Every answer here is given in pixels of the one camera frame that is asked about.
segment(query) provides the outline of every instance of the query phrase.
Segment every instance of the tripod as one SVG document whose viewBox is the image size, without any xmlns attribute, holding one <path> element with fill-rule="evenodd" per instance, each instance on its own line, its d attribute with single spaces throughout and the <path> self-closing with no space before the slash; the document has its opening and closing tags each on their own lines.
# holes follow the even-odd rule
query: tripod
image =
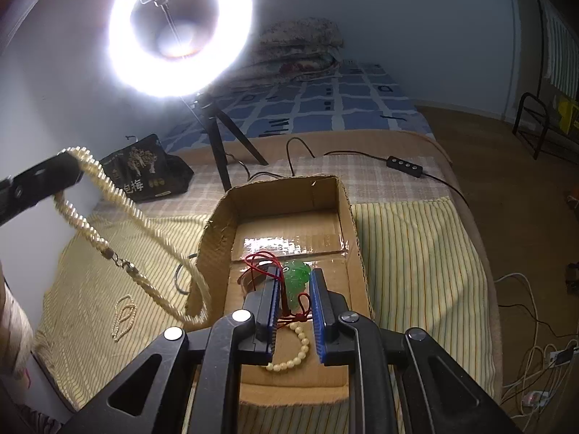
<svg viewBox="0 0 579 434">
<path fill-rule="evenodd" d="M 147 4 L 151 1 L 155 4 L 155 6 L 161 8 L 163 14 L 165 15 L 165 19 L 167 20 L 167 24 L 173 33 L 173 36 L 177 40 L 179 46 L 182 47 L 181 38 L 179 37 L 175 22 L 173 21 L 173 17 L 169 11 L 169 0 L 141 0 L 141 3 Z M 185 103 L 185 105 L 187 105 L 187 107 L 205 129 L 207 135 L 209 135 L 209 143 L 211 145 L 213 157 L 215 158 L 215 164 L 217 165 L 219 177 L 221 178 L 221 183 L 223 184 L 223 189 L 225 191 L 231 189 L 231 180 L 229 178 L 229 172 L 227 171 L 227 158 L 225 156 L 223 140 L 221 139 L 221 133 L 219 132 L 219 126 L 217 125 L 218 119 L 233 135 L 235 135 L 237 140 L 242 143 L 242 145 L 253 155 L 253 157 L 259 162 L 260 165 L 267 166 L 267 161 L 265 161 L 262 155 L 257 151 L 257 149 L 253 146 L 245 134 L 239 129 L 239 127 L 231 120 L 231 118 L 221 109 L 219 109 L 211 95 L 208 93 L 197 93 L 192 105 L 187 103 L 183 97 L 181 100 L 183 103 Z"/>
</svg>

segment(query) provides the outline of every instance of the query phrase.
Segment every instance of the white wall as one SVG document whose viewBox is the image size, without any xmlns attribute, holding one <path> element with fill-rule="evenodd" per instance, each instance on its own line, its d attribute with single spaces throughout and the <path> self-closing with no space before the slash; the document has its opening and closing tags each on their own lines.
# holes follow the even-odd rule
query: white wall
<svg viewBox="0 0 579 434">
<path fill-rule="evenodd" d="M 338 23 L 345 56 L 379 62 L 408 96 L 503 114 L 510 88 L 511 0 L 256 0 L 261 23 Z"/>
<path fill-rule="evenodd" d="M 86 146 L 101 158 L 127 145 L 124 135 L 163 135 L 177 123 L 178 103 L 117 83 L 105 43 L 111 4 L 40 0 L 0 56 L 0 177 L 16 175 L 69 146 Z M 67 197 L 88 214 L 99 194 L 83 179 Z M 33 328 L 72 235 L 51 199 L 0 227 L 4 274 Z M 30 368 L 28 404 L 63 419 L 53 391 L 34 363 Z"/>
</svg>

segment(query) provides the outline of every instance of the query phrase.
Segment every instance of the blue patterned bed sheet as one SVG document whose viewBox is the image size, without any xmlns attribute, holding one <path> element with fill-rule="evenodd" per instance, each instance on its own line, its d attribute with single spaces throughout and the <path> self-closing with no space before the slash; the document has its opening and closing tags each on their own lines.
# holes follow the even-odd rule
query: blue patterned bed sheet
<svg viewBox="0 0 579 434">
<path fill-rule="evenodd" d="M 353 129 L 412 131 L 434 138 L 425 117 L 377 63 L 350 60 L 335 76 L 248 88 L 215 100 L 249 138 Z M 224 141 L 235 140 L 218 124 Z M 174 153 L 207 146 L 209 138 L 191 119 L 175 126 L 161 143 Z"/>
</svg>

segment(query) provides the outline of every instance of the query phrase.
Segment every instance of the black snack package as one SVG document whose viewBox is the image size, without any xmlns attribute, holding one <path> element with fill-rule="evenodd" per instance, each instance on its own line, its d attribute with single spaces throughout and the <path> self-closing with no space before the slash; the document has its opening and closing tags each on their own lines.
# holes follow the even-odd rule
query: black snack package
<svg viewBox="0 0 579 434">
<path fill-rule="evenodd" d="M 165 153 L 154 133 L 111 153 L 100 163 L 115 186 L 136 203 L 182 194 L 193 178 L 187 163 Z"/>
</svg>

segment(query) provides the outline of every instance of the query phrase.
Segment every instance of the ring light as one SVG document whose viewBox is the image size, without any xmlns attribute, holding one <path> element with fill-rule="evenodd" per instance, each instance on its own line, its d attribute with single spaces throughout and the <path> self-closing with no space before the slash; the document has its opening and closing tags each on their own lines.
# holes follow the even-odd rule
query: ring light
<svg viewBox="0 0 579 434">
<path fill-rule="evenodd" d="M 251 0 L 217 0 L 215 30 L 196 55 L 167 60 L 144 50 L 135 36 L 131 13 L 139 0 L 115 0 L 109 23 L 109 54 L 125 83 L 156 97 L 198 92 L 238 56 L 251 24 Z"/>
</svg>

